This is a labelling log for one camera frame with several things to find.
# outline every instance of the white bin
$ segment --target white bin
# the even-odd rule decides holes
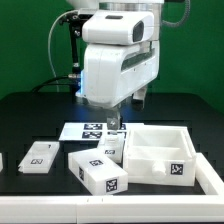
[[[195,165],[186,127],[145,125],[127,134],[123,168],[130,183],[193,186]]]

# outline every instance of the black table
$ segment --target black table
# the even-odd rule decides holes
[[[224,116],[192,94],[151,94],[141,112],[121,108],[124,122],[187,126],[202,152],[224,179]],[[89,195],[68,169],[68,153],[94,148],[97,142],[61,142],[48,174],[23,174],[18,165],[34,141],[57,141],[65,122],[105,122],[102,110],[73,103],[69,93],[13,93],[0,101],[0,196]],[[204,194],[194,187],[129,184],[132,194]]]

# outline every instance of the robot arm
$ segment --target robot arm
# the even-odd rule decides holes
[[[158,75],[164,0],[67,1],[76,9],[97,9],[82,28],[88,46],[77,96],[112,111],[108,128],[117,130],[116,107],[129,96],[144,101],[147,84]]]

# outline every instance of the green wall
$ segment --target green wall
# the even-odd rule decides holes
[[[161,29],[159,78],[150,91],[194,93],[224,113],[224,0],[191,3],[191,15],[184,26]],[[179,20],[183,6],[165,4],[164,19]],[[52,78],[48,33],[54,20],[68,9],[65,0],[0,0],[0,98],[30,91]],[[55,29],[52,55],[57,74],[70,73],[66,25]]]

